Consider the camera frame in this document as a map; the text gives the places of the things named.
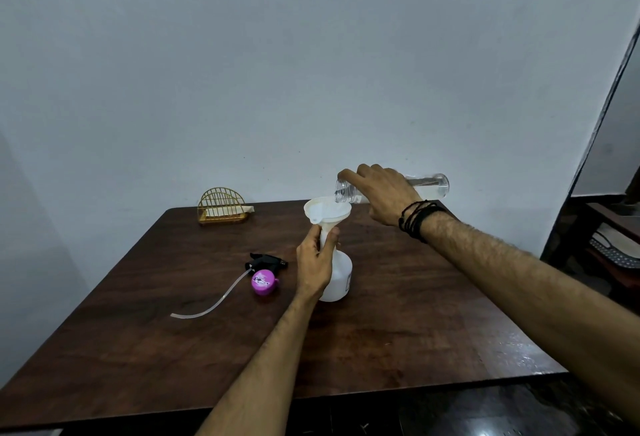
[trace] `white plastic funnel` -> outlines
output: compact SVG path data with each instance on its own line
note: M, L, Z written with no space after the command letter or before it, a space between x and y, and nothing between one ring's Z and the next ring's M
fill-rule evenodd
M351 204L337 203L334 197L317 197L305 204L305 215L311 223L320 224L320 248L324 247L326 237L336 225L351 213Z

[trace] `forearm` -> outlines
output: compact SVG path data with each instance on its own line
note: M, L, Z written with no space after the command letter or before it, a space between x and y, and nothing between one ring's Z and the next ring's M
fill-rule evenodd
M315 300L297 296L196 436L282 436Z
M420 233L535 343L640 426L640 318L445 213L427 217Z

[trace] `black bracelet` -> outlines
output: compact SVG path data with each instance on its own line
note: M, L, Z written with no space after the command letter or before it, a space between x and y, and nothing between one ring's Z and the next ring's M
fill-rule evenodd
M404 220L404 214L407 210L409 210L412 206L417 205L415 210L411 212L411 215ZM402 212L402 216L398 219L398 227L403 232L409 234L410 237L414 239L420 240L427 244L427 241L420 235L420 226L424 219L426 219L429 215L434 212L446 212L441 206L430 202L429 200L423 200L421 202L414 202L411 205L407 206Z

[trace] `hand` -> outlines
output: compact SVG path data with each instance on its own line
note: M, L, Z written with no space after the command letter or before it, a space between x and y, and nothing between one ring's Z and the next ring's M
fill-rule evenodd
M407 206L422 199L404 176L380 165L360 165L358 173L343 170L338 179L346 180L369 199L369 215L384 225L398 225Z
M326 237L322 251L318 252L320 226L314 225L298 246L298 286L296 296L314 303L320 299L324 288L331 281L333 248L338 243L340 230L332 228Z

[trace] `transparent water bottle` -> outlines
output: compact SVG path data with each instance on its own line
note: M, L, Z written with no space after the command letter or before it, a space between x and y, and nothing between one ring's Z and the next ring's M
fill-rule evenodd
M424 177L405 176L404 178L425 200L440 200L449 192L449 180L442 173ZM344 180L338 180L335 183L335 201L350 204L369 203L360 190Z

